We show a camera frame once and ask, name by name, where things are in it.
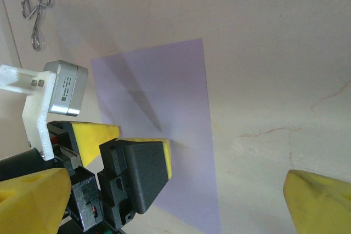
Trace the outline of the metal forceps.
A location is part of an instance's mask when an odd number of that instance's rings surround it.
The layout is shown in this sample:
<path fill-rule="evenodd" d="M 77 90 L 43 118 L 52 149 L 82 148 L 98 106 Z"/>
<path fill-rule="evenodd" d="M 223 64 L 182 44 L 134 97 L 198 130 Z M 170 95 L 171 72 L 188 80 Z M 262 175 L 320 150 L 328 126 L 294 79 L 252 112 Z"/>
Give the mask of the metal forceps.
<path fill-rule="evenodd" d="M 35 22 L 31 33 L 31 43 L 33 49 L 38 52 L 42 48 L 41 38 L 39 36 L 39 24 L 44 9 L 52 5 L 52 0 L 38 0 L 37 4 L 31 8 L 30 0 L 21 1 L 21 13 L 25 20 L 30 20 L 36 14 Z"/>

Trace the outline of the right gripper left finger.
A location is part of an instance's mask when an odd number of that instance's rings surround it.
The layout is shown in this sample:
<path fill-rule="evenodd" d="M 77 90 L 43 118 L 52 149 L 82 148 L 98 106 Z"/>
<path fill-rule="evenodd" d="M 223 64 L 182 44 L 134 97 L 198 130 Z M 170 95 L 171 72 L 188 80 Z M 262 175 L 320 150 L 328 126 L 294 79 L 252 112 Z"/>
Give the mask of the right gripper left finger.
<path fill-rule="evenodd" d="M 65 168 L 0 182 L 0 234 L 57 234 L 71 194 Z"/>

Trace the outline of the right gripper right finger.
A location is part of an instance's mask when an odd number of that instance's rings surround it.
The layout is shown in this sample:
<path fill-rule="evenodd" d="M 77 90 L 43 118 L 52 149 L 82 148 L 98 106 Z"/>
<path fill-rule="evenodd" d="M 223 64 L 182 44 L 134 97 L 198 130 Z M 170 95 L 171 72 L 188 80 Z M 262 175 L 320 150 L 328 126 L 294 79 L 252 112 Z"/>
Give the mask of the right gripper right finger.
<path fill-rule="evenodd" d="M 284 198 L 297 234 L 351 234 L 351 183 L 289 170 Z"/>

